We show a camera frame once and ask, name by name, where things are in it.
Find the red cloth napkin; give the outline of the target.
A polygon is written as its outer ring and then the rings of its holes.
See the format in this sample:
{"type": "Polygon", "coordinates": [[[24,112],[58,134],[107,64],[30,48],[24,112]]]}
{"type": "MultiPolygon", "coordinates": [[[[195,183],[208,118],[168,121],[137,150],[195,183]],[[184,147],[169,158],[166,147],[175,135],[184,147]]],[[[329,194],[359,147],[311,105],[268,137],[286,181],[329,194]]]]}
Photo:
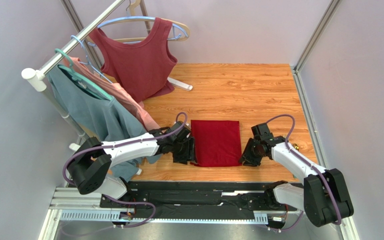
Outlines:
{"type": "Polygon", "coordinates": [[[242,156],[240,122],[233,120],[192,120],[195,139],[195,166],[238,167],[242,156]]]}

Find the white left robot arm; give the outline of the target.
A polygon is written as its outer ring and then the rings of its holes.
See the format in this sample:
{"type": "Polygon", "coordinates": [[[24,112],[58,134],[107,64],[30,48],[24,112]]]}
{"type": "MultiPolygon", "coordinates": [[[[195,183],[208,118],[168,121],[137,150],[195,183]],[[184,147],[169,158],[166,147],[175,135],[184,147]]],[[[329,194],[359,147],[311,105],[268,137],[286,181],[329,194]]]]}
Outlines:
{"type": "Polygon", "coordinates": [[[182,121],[124,140],[89,138],[65,163],[63,173],[71,176],[71,184],[81,195],[98,193],[119,200],[128,192],[127,186],[122,178],[108,173],[110,168],[168,153],[175,163],[187,164],[195,160],[195,138],[182,121]]]}

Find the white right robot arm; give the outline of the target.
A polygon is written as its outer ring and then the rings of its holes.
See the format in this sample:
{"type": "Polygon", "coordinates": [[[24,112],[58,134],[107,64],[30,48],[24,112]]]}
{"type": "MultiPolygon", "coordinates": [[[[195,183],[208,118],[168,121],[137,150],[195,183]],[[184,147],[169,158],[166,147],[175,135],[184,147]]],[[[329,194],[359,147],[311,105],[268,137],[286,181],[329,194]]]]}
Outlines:
{"type": "Polygon", "coordinates": [[[253,137],[246,144],[239,162],[257,167],[268,157],[287,168],[302,187],[281,180],[265,190],[265,203],[270,208],[289,205],[303,211],[316,227],[340,224],[353,216],[354,206],[343,173],[320,166],[286,142],[283,136],[274,136],[266,123],[251,127],[253,137]]]}

